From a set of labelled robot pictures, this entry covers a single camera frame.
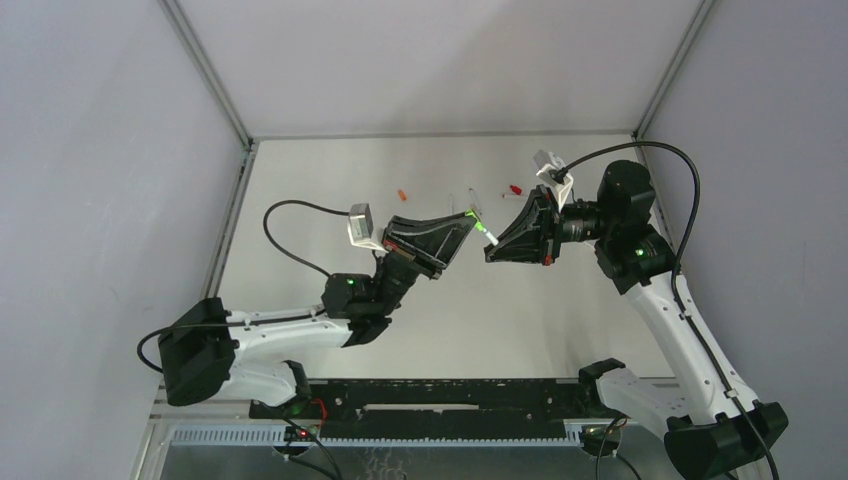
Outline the white pen green end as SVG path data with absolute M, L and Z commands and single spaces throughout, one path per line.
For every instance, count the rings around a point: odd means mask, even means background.
M 499 244 L 499 240 L 498 240 L 498 239 L 496 238 L 496 236 L 495 236 L 495 235 L 494 235 L 491 231 L 489 231 L 488 229 L 483 229 L 483 230 L 482 230 L 482 233 L 483 233 L 483 234 L 484 234 L 484 236 L 488 239 L 488 241 L 490 242 L 490 244 L 491 244 L 491 245 L 493 245 L 493 246 L 497 246 L 497 245 Z

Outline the green pen cap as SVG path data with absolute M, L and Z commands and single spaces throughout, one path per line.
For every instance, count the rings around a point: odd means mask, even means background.
M 467 210 L 465 212 L 465 215 L 467 217 L 471 217 L 474 220 L 474 228 L 478 232 L 481 232 L 482 234 L 487 234 L 489 232 L 487 227 L 482 223 L 479 214 L 474 209 Z

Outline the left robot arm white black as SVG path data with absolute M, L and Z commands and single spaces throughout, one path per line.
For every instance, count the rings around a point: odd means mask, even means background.
M 226 309 L 218 297 L 201 300 L 152 335 L 169 405 L 308 402 L 310 385 L 295 354 L 374 341 L 416 280 L 440 278 L 480 227 L 472 210 L 431 220 L 394 216 L 383 229 L 374 227 L 366 203 L 343 215 L 351 244 L 376 253 L 374 273 L 328 274 L 320 302 L 302 309 L 244 312 Z

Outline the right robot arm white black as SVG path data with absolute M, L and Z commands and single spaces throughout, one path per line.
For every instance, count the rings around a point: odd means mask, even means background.
M 644 320 L 679 386 L 666 391 L 611 358 L 579 372 L 589 403 L 658 437 L 686 479 L 770 460 L 787 415 L 759 399 L 707 327 L 674 252 L 651 224 L 655 191 L 647 169 L 610 163 L 592 201 L 571 201 L 573 176 L 549 158 L 537 175 L 517 218 L 485 248 L 486 261 L 549 266 L 563 244 L 591 242 L 602 273 Z

